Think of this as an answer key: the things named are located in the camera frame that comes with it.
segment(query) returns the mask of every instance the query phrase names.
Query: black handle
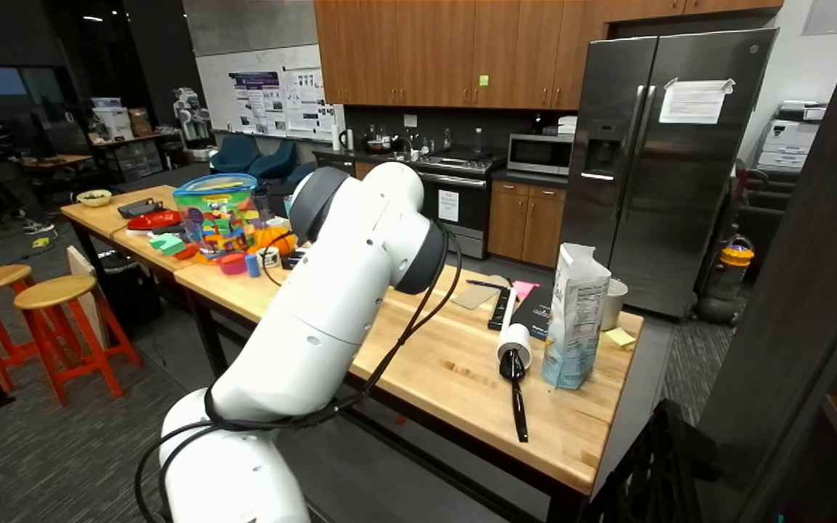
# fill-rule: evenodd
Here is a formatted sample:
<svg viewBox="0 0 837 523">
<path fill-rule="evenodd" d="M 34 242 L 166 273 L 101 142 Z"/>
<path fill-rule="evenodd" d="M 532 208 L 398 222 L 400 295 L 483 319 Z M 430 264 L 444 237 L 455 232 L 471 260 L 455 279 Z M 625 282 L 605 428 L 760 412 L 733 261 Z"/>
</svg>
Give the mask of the black handle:
<svg viewBox="0 0 837 523">
<path fill-rule="evenodd" d="M 526 421 L 526 401 L 523 401 L 519 382 L 510 382 L 510 417 L 513 417 L 516 442 L 529 442 L 529 421 Z"/>
</svg>

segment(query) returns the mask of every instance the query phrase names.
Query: refrigerator door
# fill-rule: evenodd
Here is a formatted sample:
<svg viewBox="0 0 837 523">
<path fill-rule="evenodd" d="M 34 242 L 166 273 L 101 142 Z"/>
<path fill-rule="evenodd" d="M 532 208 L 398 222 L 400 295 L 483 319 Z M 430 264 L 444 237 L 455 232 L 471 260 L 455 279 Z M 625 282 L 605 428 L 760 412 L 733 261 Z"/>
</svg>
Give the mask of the refrigerator door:
<svg viewBox="0 0 837 523">
<path fill-rule="evenodd" d="M 627 306 L 692 312 L 769 45 L 773 30 L 659 38 L 609 261 Z"/>
<path fill-rule="evenodd" d="M 614 253 L 654 48 L 657 38 L 595 42 L 587 55 L 560 242 L 593 244 L 602 264 Z"/>
</svg>

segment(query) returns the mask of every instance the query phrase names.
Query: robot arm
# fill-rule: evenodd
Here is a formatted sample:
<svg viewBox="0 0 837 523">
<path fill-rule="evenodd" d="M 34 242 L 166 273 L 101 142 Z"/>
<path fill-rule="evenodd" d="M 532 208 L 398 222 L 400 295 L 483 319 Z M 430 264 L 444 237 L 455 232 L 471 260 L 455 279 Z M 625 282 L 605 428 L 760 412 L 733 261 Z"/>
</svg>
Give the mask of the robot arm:
<svg viewBox="0 0 837 523">
<path fill-rule="evenodd" d="M 183 431 L 211 420 L 282 421 L 321 410 L 352 366 L 388 286 L 417 295 L 444 264 L 442 232 L 417 216 L 422 180 L 400 163 L 377 165 L 362 184 L 313 171 L 294 195 L 290 222 L 313 247 L 285 279 L 236 363 L 181 399 L 159 449 L 167 468 L 170 518 L 183 520 L 308 520 L 305 500 L 278 450 L 275 431 Z"/>
</svg>

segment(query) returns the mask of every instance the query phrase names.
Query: paper on refrigerator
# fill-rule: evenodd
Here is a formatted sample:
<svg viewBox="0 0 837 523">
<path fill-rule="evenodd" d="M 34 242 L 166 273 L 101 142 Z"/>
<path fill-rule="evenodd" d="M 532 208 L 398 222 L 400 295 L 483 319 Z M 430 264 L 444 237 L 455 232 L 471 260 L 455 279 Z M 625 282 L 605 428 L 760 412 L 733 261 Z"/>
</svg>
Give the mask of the paper on refrigerator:
<svg viewBox="0 0 837 523">
<path fill-rule="evenodd" d="M 733 93 L 733 78 L 717 81 L 670 81 L 663 93 L 663 125 L 717 125 L 720 107 Z"/>
</svg>

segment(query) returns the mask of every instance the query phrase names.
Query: green object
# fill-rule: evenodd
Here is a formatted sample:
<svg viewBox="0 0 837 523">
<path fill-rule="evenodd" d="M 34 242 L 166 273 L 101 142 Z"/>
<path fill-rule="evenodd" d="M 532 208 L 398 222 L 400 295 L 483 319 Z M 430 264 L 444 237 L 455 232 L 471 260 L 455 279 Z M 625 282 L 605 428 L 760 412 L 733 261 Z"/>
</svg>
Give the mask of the green object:
<svg viewBox="0 0 837 523">
<path fill-rule="evenodd" d="M 153 237 L 150 250 L 157 250 L 162 256 L 176 256 L 183 250 L 183 238 L 175 232 Z"/>
<path fill-rule="evenodd" d="M 250 176 L 205 176 L 194 177 L 175 190 L 175 202 L 181 211 L 242 211 L 255 190 L 255 177 Z"/>
</svg>

